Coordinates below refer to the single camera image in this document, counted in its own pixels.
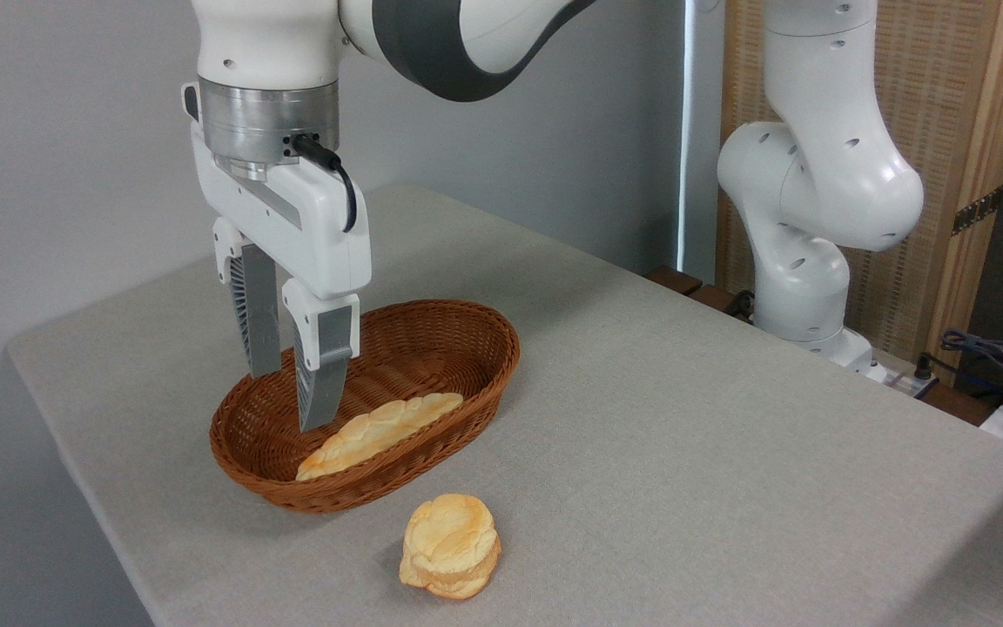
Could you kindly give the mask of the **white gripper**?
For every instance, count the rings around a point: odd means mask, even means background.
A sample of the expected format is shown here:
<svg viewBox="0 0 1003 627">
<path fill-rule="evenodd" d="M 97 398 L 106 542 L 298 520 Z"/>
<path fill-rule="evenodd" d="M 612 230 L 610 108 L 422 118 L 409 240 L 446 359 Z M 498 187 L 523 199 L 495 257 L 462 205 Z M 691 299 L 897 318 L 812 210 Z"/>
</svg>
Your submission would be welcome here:
<svg viewBox="0 0 1003 627">
<path fill-rule="evenodd" d="M 300 431 L 329 424 L 349 361 L 360 353 L 360 301 L 351 293 L 373 278 L 362 191 L 354 190 L 357 219 L 346 232 L 349 196 L 339 174 L 300 159 L 271 167 L 266 181 L 251 181 L 219 167 L 196 122 L 191 138 L 200 189 L 223 217 L 212 225 L 212 246 L 251 377 L 281 369 L 278 262 L 296 278 L 284 283 L 282 296 L 294 324 Z"/>
</svg>

